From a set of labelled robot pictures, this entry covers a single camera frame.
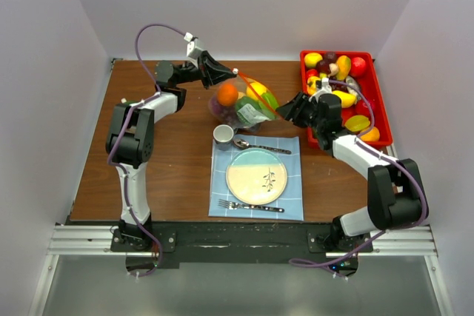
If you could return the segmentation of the orange fruit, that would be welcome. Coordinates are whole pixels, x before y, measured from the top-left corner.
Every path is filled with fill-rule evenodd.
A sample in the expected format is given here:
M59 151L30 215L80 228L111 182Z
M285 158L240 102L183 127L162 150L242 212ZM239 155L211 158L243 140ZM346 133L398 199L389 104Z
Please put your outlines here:
M217 102L225 107L234 105L238 100L238 90L231 83L222 84L217 91Z

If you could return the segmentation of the green bell pepper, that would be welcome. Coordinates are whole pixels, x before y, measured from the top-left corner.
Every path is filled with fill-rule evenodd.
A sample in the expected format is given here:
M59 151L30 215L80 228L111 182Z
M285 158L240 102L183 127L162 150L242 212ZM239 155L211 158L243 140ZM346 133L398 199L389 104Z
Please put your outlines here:
M264 121L273 121L278 118L263 102L254 101L246 95L237 100L234 109L241 122L246 126L260 124Z

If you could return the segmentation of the clear zip top bag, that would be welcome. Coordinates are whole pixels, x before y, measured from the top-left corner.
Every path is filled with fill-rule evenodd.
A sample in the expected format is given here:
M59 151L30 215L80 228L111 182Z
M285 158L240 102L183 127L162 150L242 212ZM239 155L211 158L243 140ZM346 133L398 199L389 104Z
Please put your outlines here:
M279 102L270 88L260 81L232 69L234 77L217 86L208 101L211 115L235 130L256 131L266 121L276 121Z

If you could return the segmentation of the yellow lemon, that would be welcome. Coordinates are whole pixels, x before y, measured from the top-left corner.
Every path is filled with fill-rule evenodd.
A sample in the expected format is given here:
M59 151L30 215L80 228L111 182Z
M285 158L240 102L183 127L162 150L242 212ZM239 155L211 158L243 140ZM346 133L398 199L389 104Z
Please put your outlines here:
M246 95L254 101L259 101L265 93L267 88L257 81L250 82L246 89Z

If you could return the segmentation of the purple grape bunch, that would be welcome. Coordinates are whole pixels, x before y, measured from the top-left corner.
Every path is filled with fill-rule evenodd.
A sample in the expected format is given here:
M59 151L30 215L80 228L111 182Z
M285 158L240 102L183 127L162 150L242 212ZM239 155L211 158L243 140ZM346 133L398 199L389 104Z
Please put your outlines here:
M244 126L234 107L217 105L211 106L210 111L223 124L229 125L233 128L242 128Z

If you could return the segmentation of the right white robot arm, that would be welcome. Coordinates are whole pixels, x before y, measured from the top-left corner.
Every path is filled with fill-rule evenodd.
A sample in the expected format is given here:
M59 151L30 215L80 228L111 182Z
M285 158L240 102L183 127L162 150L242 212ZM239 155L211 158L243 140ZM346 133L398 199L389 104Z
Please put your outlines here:
M418 226L427 219L429 207L417 163L385 155L346 129L337 96L299 93L276 112L297 127L315 130L321 150L367 180L367 205L333 219L324 241L327 249L345 252L356 236Z

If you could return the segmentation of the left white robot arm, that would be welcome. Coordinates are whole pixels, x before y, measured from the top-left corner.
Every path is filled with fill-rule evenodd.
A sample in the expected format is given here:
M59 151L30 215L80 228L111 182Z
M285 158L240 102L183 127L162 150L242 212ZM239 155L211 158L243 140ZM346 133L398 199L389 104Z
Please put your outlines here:
M115 105L106 152L107 163L116 168L121 187L118 242L128 243L137 251L158 244L147 202L146 168L153 154L155 124L184 106L187 91L179 85L199 81L208 89L237 74L237 69L225 67L207 51L183 64L160 61L152 74L156 93Z

